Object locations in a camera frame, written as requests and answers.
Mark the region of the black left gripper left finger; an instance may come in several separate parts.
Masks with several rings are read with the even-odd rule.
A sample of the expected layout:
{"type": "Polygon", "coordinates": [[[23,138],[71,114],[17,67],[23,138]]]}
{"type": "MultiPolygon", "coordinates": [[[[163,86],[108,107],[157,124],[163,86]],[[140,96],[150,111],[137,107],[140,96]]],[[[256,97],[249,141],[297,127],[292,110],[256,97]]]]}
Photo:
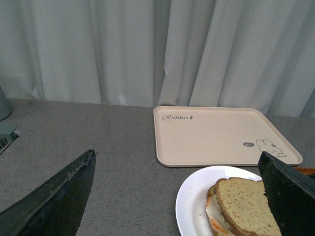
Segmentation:
{"type": "Polygon", "coordinates": [[[93,185],[96,154],[88,150],[0,214],[2,236],[74,236],[93,185]]]}

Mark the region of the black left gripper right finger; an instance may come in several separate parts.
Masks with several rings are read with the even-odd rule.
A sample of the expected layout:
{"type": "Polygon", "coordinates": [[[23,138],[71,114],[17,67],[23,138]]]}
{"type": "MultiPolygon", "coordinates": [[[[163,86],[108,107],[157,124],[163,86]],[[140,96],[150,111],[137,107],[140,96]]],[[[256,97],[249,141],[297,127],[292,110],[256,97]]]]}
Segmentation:
{"type": "Polygon", "coordinates": [[[258,168],[268,205],[283,236],[315,234],[315,179],[262,152],[258,168]]]}

